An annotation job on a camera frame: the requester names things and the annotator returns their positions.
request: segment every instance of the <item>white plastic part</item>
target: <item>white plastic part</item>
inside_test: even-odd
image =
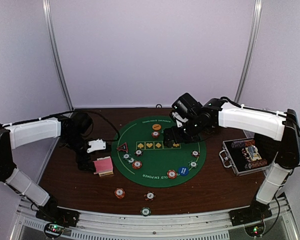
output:
[[[172,113],[172,117],[175,119],[178,128],[181,128],[188,121],[187,118],[182,118],[179,113],[175,111]]]
[[[6,180],[6,183],[18,190],[22,195],[31,199],[39,206],[44,206],[49,200],[49,194],[38,186],[26,174],[18,168],[13,170],[12,175]]]
[[[221,108],[218,116],[220,127],[242,129],[268,136],[276,141],[282,140],[285,129],[283,121],[286,119],[278,116],[278,113],[285,116],[284,112],[270,114],[236,107],[229,102],[225,102]]]
[[[106,149],[106,142],[103,141],[102,139],[97,139],[97,140],[93,140],[93,141],[89,141],[88,145],[90,146],[86,152],[92,153],[94,151],[99,151],[99,150],[105,150]]]
[[[291,169],[282,168],[279,164],[273,162],[268,175],[256,194],[256,200],[266,205],[270,203],[291,171]]]
[[[10,130],[11,149],[42,139],[56,138],[61,134],[61,123],[55,117],[14,126]]]

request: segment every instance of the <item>robotic arm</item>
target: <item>robotic arm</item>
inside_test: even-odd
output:
[[[79,213],[59,208],[52,195],[17,168],[12,150],[39,140],[60,137],[63,143],[75,151],[79,170],[95,172],[90,153],[106,151],[109,146],[101,139],[86,141],[82,137],[91,125],[92,119],[83,112],[75,112],[71,117],[57,115],[7,126],[0,124],[0,182],[27,197],[39,209],[37,218],[75,227]]]
[[[300,162],[300,135],[296,127],[296,112],[292,109],[287,112],[273,112],[246,107],[226,97],[213,98],[202,106],[188,93],[179,97],[172,108],[170,117],[176,122],[176,126],[163,131],[163,143],[168,147],[173,143],[199,142],[199,133],[204,128],[217,127],[247,130],[279,142],[276,157],[251,206],[230,212],[234,226],[253,219],[258,220],[265,215],[270,201],[283,186],[288,174]]]

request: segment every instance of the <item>white wall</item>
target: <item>white wall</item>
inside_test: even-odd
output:
[[[300,124],[300,0],[263,1],[261,24],[241,103],[294,109]],[[300,168],[285,192],[300,230]]]
[[[0,122],[67,110],[53,62],[40,0],[0,0]],[[13,151],[17,166],[38,180],[52,140]],[[8,238],[19,203],[0,183],[0,240]]]
[[[75,107],[171,106],[190,92],[234,98],[254,0],[52,0]]]

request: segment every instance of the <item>case handle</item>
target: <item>case handle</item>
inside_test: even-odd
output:
[[[222,162],[223,166],[224,166],[226,169],[228,169],[228,168],[231,168],[231,167],[232,167],[232,164],[231,164],[231,163],[230,163],[229,165],[226,165],[226,164],[225,164],[226,161],[229,160],[229,157],[227,157],[227,155],[226,155],[225,157],[221,156],[221,154],[222,154],[222,153],[225,153],[225,152],[226,152],[225,149],[223,149],[222,151],[220,151],[220,152],[219,152],[219,157],[220,157],[220,159],[221,159],[221,162]]]

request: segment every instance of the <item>blue poker chip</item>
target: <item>blue poker chip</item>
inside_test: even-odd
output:
[[[189,168],[185,167],[185,166],[181,166],[178,168],[178,173],[181,175],[181,176],[187,176],[188,173],[189,173]]]

